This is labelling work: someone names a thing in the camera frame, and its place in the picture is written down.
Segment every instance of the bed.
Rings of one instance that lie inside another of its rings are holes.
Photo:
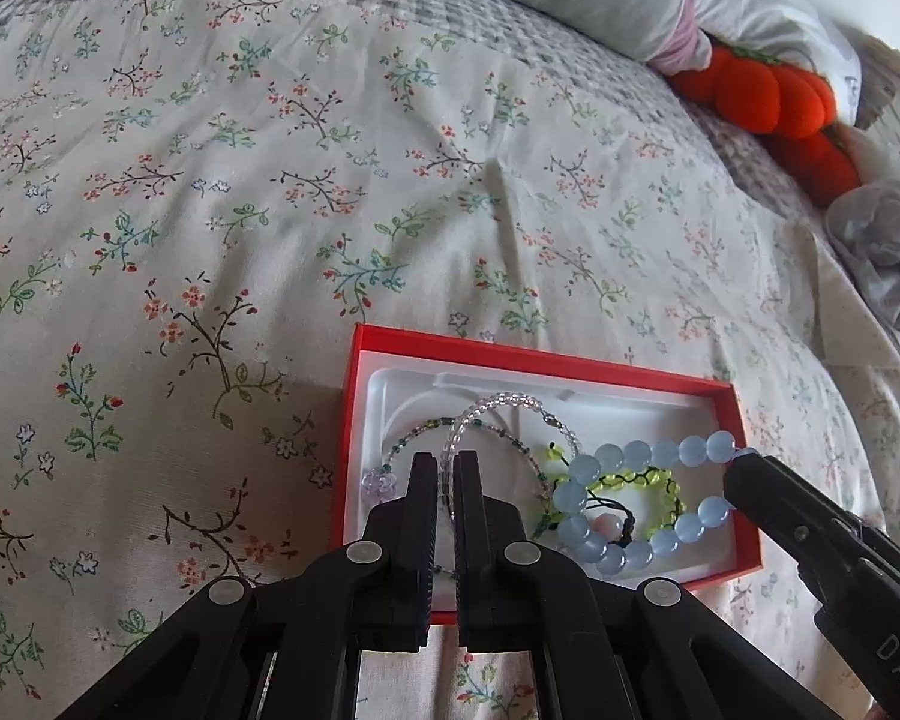
[[[354,322],[732,381],[900,541],[895,348],[794,182],[653,71],[508,0],[0,0],[0,717],[322,552]],[[862,716],[765,564],[703,600]],[[525,719],[531,684],[434,629],[358,712]]]

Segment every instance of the red box edge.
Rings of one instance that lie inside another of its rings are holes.
[[[437,347],[438,351],[442,351],[442,354],[434,355],[434,347]],[[501,365],[497,352],[494,351],[499,351],[501,347],[506,348],[506,354],[508,354],[503,365]],[[343,379],[343,432],[341,433],[340,454],[337,459],[338,480],[346,480],[350,464],[351,422],[357,386],[357,369],[360,365],[362,351],[395,354],[401,357],[419,357],[424,360],[459,362],[463,365],[481,365],[482,367],[494,367],[497,370],[575,378],[601,384],[634,386],[637,389],[650,389],[651,391],[707,395],[713,400],[717,423],[722,429],[733,434],[737,445],[746,446],[746,434],[736,391],[732,384],[726,382],[634,367],[633,365],[621,365],[619,362],[525,349],[519,346],[487,344],[483,341],[471,341],[468,338],[450,338],[449,336],[420,333],[415,330],[357,324],[350,345],[346,376]],[[526,361],[526,363],[517,365],[514,361]],[[593,365],[600,367],[601,372],[615,372],[618,376],[594,378],[592,375]],[[583,370],[583,367],[589,368],[589,375],[575,375],[575,372]],[[329,548],[331,550],[343,546],[343,513],[345,511],[346,484],[336,485],[331,502],[331,517],[333,518],[330,527]],[[763,544],[760,541],[759,528],[746,519],[741,512],[734,511],[731,516],[736,542],[736,567],[719,574],[711,574],[683,583],[682,586],[688,591],[693,592],[717,586],[717,584],[725,584],[727,581],[739,579],[763,568]],[[431,624],[456,625],[457,613],[456,611],[434,611],[431,615]]]

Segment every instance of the pink bead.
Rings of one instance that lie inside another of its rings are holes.
[[[617,541],[624,533],[624,524],[616,514],[601,514],[592,523],[593,530],[600,533],[607,541]]]

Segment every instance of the light blue bead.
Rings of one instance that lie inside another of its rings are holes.
[[[600,562],[606,553],[607,540],[596,531],[591,531],[576,550],[580,562]]]
[[[657,442],[650,450],[650,462],[656,469],[672,469],[680,459],[680,448],[674,442]]]
[[[650,445],[647,442],[630,442],[626,445],[624,465],[634,473],[647,470],[650,466]]]
[[[562,482],[554,490],[554,506],[564,514],[579,514],[586,503],[586,489],[574,481]]]
[[[706,528],[719,528],[730,516],[730,504],[720,495],[703,498],[697,507],[697,517]]]
[[[677,522],[674,522],[674,531],[677,533],[677,538],[684,544],[692,544],[700,540],[706,528],[703,527],[703,522],[700,522],[700,518],[696,514],[687,512],[677,517]]]
[[[689,469],[706,463],[706,440],[700,436],[687,436],[680,442],[680,462]]]
[[[587,487],[600,478],[600,461],[592,455],[577,455],[570,461],[567,473],[578,485]]]
[[[706,440],[706,456],[721,466],[733,460],[736,451],[737,442],[733,438],[733,434],[726,430],[717,430]]]
[[[600,463],[600,473],[605,476],[616,473],[624,466],[624,450],[615,443],[605,443],[593,456]]]
[[[597,570],[605,577],[612,577],[624,570],[626,552],[619,544],[607,544],[607,552],[600,562]]]
[[[679,546],[680,539],[670,528],[663,528],[650,536],[650,547],[653,549],[654,557],[673,555]]]
[[[583,544],[583,540],[590,535],[590,523],[582,514],[574,514],[567,517],[557,525],[557,536],[560,543],[570,549],[576,549]]]
[[[650,547],[650,541],[644,541],[643,538],[631,541],[626,546],[626,569],[629,571],[639,571],[650,565],[653,560],[653,547]]]

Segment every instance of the stuffed toy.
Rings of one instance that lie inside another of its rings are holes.
[[[667,80],[692,103],[763,136],[770,156],[818,206],[826,208],[860,186],[850,157],[826,134],[837,106],[821,76],[759,52],[715,45],[706,70],[683,71]]]

